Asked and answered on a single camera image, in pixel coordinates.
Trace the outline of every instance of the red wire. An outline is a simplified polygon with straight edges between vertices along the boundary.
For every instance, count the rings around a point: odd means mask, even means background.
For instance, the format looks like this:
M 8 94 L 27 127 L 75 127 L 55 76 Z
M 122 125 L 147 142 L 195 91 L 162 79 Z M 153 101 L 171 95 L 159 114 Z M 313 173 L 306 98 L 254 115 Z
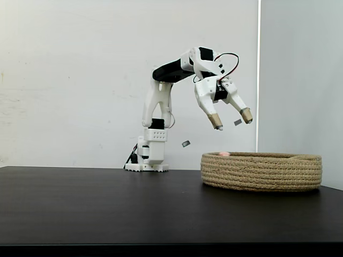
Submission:
M 237 63 L 236 63 L 236 66 L 235 66 L 230 72 L 228 72 L 227 74 L 225 74 L 223 77 L 221 77 L 221 78 L 218 80 L 219 82 L 221 82 L 222 79 L 225 78 L 226 76 L 229 76 L 231 73 L 233 73 L 233 72 L 235 71 L 235 69 L 238 67 L 238 64 L 240 63 L 240 57 L 239 57 L 237 54 L 233 53 L 233 52 L 224 52 L 223 54 L 218 55 L 218 56 L 214 59 L 214 61 L 216 61 L 219 57 L 221 57 L 221 56 L 223 56 L 223 55 L 233 55 L 233 56 L 237 57 Z

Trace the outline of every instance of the cable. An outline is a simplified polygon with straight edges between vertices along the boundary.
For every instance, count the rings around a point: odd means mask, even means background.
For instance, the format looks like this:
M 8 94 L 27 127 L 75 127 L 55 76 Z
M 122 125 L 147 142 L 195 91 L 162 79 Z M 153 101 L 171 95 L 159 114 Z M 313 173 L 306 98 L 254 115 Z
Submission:
M 196 77 L 197 77 L 197 76 L 195 75 L 194 78 L 193 78 L 193 83 L 196 83 L 196 82 L 201 81 L 201 79 L 199 79 L 198 81 L 194 81 Z
M 136 145 L 133 147 L 133 150 L 132 150 L 132 152 L 131 152 L 131 154 L 130 154 L 128 160 L 125 162 L 123 169 L 125 169 L 125 165 L 126 165 L 127 163 L 129 163 L 129 161 L 130 161 L 130 159 L 131 159 L 131 155 L 135 153 L 137 147 L 138 147 L 138 144 L 136 144 Z
M 238 67 L 238 64 L 240 63 L 240 57 L 239 57 L 237 54 L 233 53 L 233 52 L 224 52 L 223 54 L 218 55 L 218 56 L 214 59 L 214 61 L 216 61 L 216 60 L 217 60 L 219 57 L 221 57 L 222 55 L 233 55 L 233 56 L 237 57 L 237 63 L 236 63 L 236 66 L 235 66 L 230 72 L 228 72 L 228 73 L 225 74 L 223 77 L 221 77 L 221 78 L 218 80 L 218 82 L 221 82 L 223 78 L 225 78 L 226 76 L 229 76 L 231 73 L 233 73 L 233 72 L 235 71 L 235 69 Z
M 175 125 L 175 117 L 174 117 L 172 112 L 170 112 L 170 114 L 172 115 L 174 121 L 173 121 L 173 124 L 169 127 L 169 129 L 172 128 Z

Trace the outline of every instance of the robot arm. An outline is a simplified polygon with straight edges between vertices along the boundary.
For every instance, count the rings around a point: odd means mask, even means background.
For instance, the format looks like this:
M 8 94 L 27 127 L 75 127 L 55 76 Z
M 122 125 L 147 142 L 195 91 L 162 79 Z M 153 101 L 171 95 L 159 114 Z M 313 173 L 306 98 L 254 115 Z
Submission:
M 195 95 L 200 108 L 206 113 L 213 127 L 222 130 L 223 125 L 214 108 L 219 100 L 231 104 L 240 112 L 246 123 L 252 122 L 250 109 L 237 93 L 231 78 L 227 77 L 228 68 L 219 59 L 221 55 L 207 48 L 192 48 L 180 59 L 165 64 L 152 71 L 150 89 L 143 108 L 144 135 L 138 142 L 125 164 L 125 169 L 133 171 L 166 171 L 162 164 L 165 156 L 165 142 L 172 115 L 170 91 L 173 83 L 196 74 Z M 161 108 L 161 118 L 153 118 L 157 105 Z

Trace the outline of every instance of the small gray piece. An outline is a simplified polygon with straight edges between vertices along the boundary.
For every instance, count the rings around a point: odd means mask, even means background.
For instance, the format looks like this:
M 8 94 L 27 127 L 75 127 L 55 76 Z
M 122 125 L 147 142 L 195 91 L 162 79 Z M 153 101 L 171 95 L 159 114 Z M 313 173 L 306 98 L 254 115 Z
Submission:
M 241 119 L 238 119 L 238 120 L 236 120 L 234 123 L 235 123 L 235 126 L 238 126 L 238 125 L 240 125 L 240 124 L 242 123 L 242 120 L 241 120 Z
M 187 140 L 187 141 L 185 141 L 185 142 L 182 143 L 182 146 L 183 146 L 183 147 L 186 147 L 186 146 L 188 146 L 188 145 L 190 145 L 190 144 L 191 144 L 191 142 Z

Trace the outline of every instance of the rope basket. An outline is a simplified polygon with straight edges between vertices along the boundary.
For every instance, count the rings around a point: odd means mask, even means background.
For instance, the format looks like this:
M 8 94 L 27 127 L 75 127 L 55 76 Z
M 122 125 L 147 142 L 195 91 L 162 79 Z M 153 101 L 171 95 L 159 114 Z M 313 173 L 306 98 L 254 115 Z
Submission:
M 203 154 L 203 182 L 247 191 L 301 192 L 320 187 L 322 157 L 275 153 Z

